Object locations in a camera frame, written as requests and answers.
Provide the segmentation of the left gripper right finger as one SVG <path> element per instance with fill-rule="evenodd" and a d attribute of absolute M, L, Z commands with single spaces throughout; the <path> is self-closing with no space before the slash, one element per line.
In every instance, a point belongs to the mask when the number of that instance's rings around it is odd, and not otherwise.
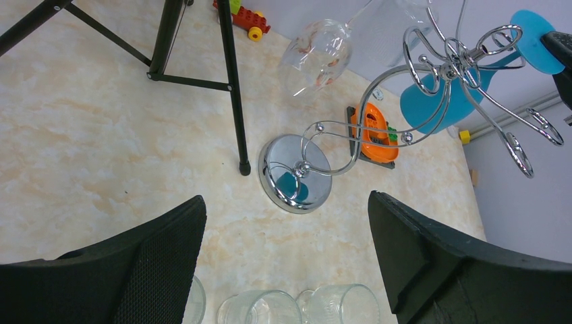
<path fill-rule="evenodd" d="M 487 243 L 384 192 L 370 193 L 368 216 L 398 322 L 571 322 L 570 264 Z"/>

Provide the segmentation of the clear ribbed wine glass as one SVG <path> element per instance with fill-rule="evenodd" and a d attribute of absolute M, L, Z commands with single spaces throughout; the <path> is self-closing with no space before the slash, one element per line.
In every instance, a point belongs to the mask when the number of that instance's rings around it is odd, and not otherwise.
<path fill-rule="evenodd" d="M 202 282 L 193 276 L 182 323 L 201 324 L 206 312 L 206 292 Z"/>
<path fill-rule="evenodd" d="M 304 290 L 295 299 L 303 323 L 380 323 L 378 301 L 360 283 L 320 286 Z"/>
<path fill-rule="evenodd" d="M 302 323 L 302 314 L 287 292 L 250 290 L 226 299 L 216 323 Z"/>

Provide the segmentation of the clear tall wine glass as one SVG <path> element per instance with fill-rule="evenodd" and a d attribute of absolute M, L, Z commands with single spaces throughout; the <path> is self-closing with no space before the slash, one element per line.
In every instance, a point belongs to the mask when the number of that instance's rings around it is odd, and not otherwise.
<path fill-rule="evenodd" d="M 369 1 L 349 21 L 351 41 L 367 58 L 392 68 L 403 59 L 408 28 L 432 30 L 426 10 L 433 7 L 433 1 Z"/>

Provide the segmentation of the blue wine glass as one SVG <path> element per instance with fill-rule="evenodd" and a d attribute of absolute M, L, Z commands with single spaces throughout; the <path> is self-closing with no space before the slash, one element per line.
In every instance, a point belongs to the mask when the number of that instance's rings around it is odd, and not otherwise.
<path fill-rule="evenodd" d="M 541 42 L 541 37 L 556 31 L 542 16 L 529 10 L 520 10 L 511 18 L 510 25 L 489 32 L 498 35 L 508 43 L 497 43 L 498 54 L 510 51 L 510 55 L 490 65 L 478 65 L 478 60 L 492 55 L 479 41 L 471 53 L 461 46 L 453 48 L 452 63 L 441 65 L 409 88 L 400 99 L 401 112 L 408 124 L 417 131 L 428 134 L 439 132 L 467 117 L 473 110 L 473 99 L 481 103 L 495 73 L 501 70 L 514 70 L 513 61 L 520 59 L 523 65 L 530 64 L 544 74 L 557 74 L 564 66 L 552 56 Z"/>

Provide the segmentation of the clear smooth wine glass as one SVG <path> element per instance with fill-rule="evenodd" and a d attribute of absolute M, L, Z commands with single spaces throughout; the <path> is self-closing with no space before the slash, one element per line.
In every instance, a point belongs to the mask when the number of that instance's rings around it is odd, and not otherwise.
<path fill-rule="evenodd" d="M 323 19 L 306 26 L 284 51 L 278 65 L 283 93 L 305 99 L 332 84 L 347 68 L 353 54 L 351 32 L 358 17 L 375 1 L 368 1 L 347 22 Z"/>

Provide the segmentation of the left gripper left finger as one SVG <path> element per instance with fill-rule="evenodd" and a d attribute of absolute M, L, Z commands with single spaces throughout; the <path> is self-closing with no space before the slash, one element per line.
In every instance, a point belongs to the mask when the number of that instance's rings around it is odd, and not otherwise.
<path fill-rule="evenodd" d="M 181 323 L 206 226 L 195 196 L 53 260 L 1 266 L 2 323 Z"/>

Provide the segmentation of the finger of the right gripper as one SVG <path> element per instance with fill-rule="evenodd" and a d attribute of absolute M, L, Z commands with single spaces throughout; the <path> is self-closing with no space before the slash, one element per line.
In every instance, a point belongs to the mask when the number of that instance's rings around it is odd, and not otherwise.
<path fill-rule="evenodd" d="M 564 68 L 553 74 L 559 96 L 564 104 L 571 109 L 571 34 L 550 31 L 541 37 L 542 44 Z"/>

